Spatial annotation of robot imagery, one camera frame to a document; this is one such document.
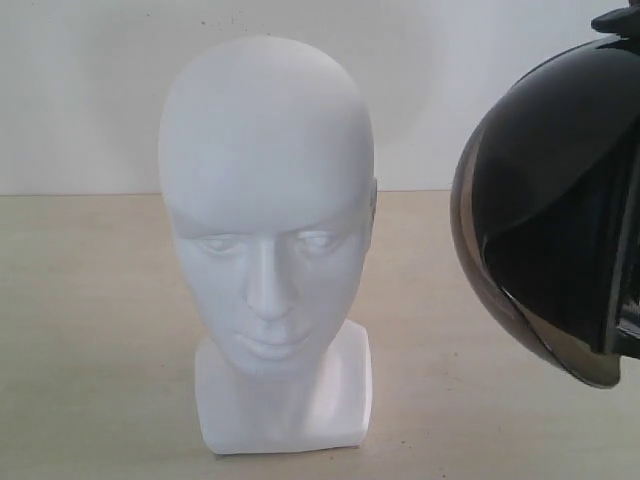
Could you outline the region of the white mannequin head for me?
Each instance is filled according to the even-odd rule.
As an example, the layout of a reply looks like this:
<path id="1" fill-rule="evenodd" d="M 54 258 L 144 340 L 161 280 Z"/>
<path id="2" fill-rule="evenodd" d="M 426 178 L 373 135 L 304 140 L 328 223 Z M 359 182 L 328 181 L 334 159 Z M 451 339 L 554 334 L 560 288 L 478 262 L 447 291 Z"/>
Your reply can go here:
<path id="1" fill-rule="evenodd" d="M 177 77 L 158 156 L 175 251 L 207 329 L 194 369 L 205 444 L 224 455 L 361 444 L 371 352 L 348 314 L 377 182 L 355 82 L 295 40 L 223 43 Z"/>

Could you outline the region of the black helmet with tinted visor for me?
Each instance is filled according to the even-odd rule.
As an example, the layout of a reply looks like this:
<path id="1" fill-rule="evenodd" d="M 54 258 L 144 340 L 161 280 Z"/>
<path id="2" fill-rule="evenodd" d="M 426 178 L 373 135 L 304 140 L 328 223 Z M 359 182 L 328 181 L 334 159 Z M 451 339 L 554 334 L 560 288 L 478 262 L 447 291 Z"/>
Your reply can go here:
<path id="1" fill-rule="evenodd" d="M 450 197 L 460 265 L 524 348 L 616 386 L 639 355 L 639 42 L 610 35 L 515 82 L 479 122 Z"/>

